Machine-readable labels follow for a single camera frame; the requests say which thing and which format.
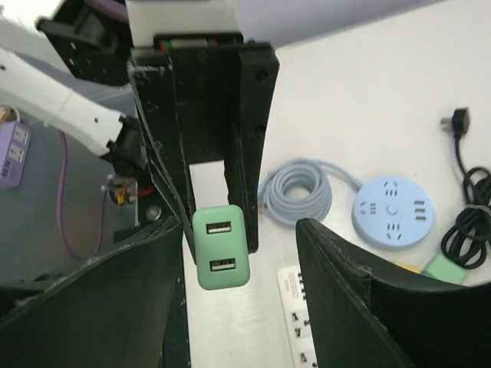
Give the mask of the green USB charger plug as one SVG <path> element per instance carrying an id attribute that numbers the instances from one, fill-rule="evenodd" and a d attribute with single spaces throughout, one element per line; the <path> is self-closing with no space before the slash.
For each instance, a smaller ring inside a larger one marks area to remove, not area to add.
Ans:
<path id="1" fill-rule="evenodd" d="M 244 215 L 236 205 L 206 207 L 192 218 L 197 279 L 214 291 L 249 282 L 250 265 Z"/>

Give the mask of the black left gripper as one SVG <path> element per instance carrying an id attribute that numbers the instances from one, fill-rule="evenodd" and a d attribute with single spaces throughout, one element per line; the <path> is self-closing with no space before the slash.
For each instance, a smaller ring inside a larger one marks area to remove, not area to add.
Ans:
<path id="1" fill-rule="evenodd" d="M 183 223 L 193 258 L 196 201 L 189 165 L 224 161 L 228 202 L 259 249 L 258 185 L 279 62 L 267 41 L 207 35 L 187 44 L 163 37 L 127 62 L 150 171 Z"/>

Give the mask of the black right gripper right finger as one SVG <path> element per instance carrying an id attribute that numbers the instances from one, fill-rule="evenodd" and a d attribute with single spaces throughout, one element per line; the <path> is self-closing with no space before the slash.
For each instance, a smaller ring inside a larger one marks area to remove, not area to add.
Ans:
<path id="1" fill-rule="evenodd" d="M 321 367 L 488 367 L 490 286 L 408 271 L 304 218 L 295 228 Z"/>

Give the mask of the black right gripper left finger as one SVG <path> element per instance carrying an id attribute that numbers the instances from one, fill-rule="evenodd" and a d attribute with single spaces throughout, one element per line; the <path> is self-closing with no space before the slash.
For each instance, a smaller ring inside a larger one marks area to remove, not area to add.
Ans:
<path id="1" fill-rule="evenodd" d="M 1 285 L 3 367 L 155 367 L 183 226 L 137 231 L 74 270 Z"/>

